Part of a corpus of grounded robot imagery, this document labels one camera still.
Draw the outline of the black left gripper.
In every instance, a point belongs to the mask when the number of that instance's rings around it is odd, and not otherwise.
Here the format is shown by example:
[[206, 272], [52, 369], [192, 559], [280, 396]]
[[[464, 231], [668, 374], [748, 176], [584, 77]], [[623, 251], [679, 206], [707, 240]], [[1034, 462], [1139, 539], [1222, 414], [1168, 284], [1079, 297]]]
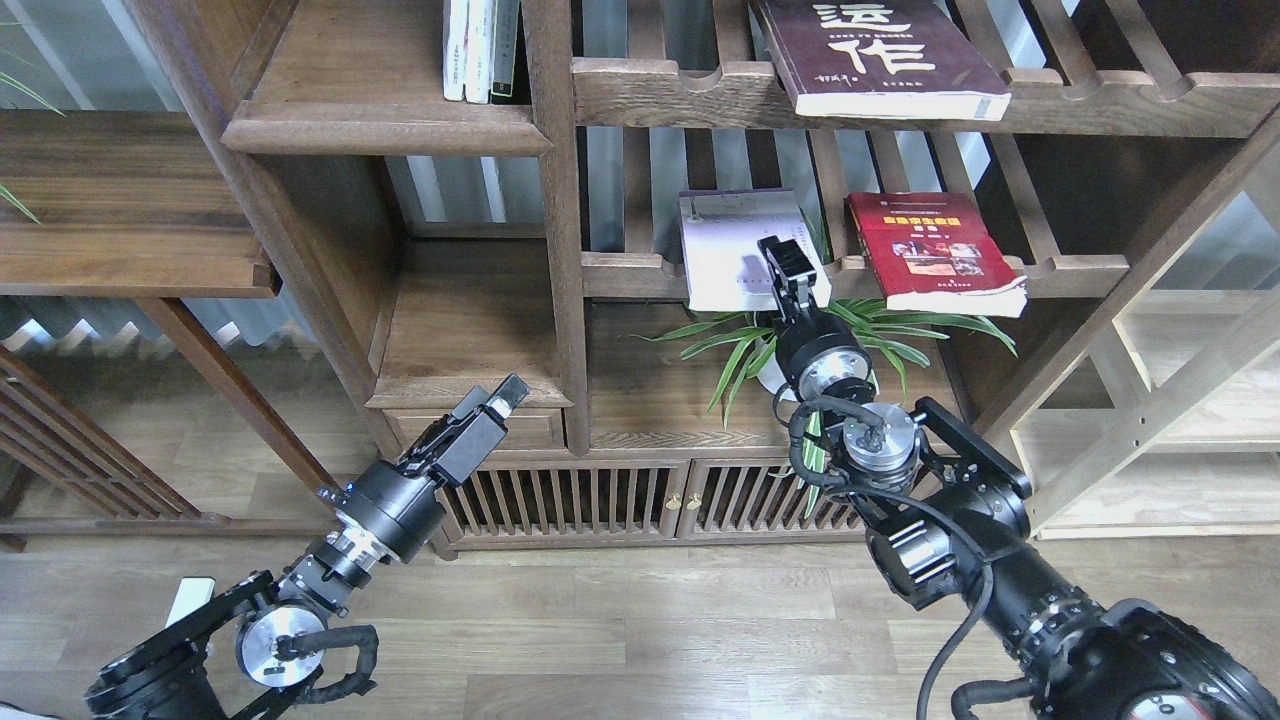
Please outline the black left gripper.
[[492, 395], [471, 389], [398, 462], [375, 461], [348, 484], [335, 503], [339, 519], [408, 562], [443, 523], [445, 510], [436, 491], [462, 486], [475, 473], [507, 436], [507, 418], [529, 393], [517, 374], [508, 374]]

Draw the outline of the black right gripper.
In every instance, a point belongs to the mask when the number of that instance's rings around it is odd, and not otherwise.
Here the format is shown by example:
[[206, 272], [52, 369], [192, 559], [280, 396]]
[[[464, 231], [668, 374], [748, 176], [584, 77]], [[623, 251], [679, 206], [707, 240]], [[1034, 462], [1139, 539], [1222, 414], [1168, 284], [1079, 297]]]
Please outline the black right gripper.
[[872, 398], [870, 356], [849, 324], [818, 307], [817, 269], [795, 240], [758, 242], [780, 307], [774, 354], [796, 398]]

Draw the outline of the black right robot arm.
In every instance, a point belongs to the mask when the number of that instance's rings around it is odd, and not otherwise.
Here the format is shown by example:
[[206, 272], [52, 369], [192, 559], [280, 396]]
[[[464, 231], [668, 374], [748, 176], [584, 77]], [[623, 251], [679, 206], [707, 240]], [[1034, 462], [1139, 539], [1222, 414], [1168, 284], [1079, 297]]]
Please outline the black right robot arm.
[[890, 588], [914, 609], [960, 594], [969, 614], [922, 683], [924, 717], [941, 666], [986, 623], [1021, 676], [952, 692], [957, 719], [1027, 698], [1039, 719], [1275, 719], [1277, 700], [1220, 644], [1142, 600], [1111, 609], [1028, 543], [1030, 482], [932, 398], [876, 401], [870, 359], [813, 299], [817, 269], [792, 240], [759, 241], [780, 306], [780, 366], [797, 407], [790, 462], [850, 506]]

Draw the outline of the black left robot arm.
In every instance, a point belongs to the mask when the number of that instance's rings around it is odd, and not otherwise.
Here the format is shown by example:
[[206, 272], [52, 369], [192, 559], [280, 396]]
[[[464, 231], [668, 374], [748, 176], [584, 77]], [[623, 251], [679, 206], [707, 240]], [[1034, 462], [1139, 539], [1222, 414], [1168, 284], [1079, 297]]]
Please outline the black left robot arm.
[[518, 375], [472, 388], [394, 462], [375, 461], [330, 489], [339, 527], [312, 542], [282, 578], [257, 571], [104, 666], [86, 691], [96, 719], [224, 719], [205, 662], [211, 637], [237, 623], [239, 670], [262, 687], [242, 719], [275, 719], [374, 688], [379, 638], [370, 625], [330, 626], [372, 566], [408, 562], [439, 530], [443, 487], [462, 486], [507, 436], [529, 395]]

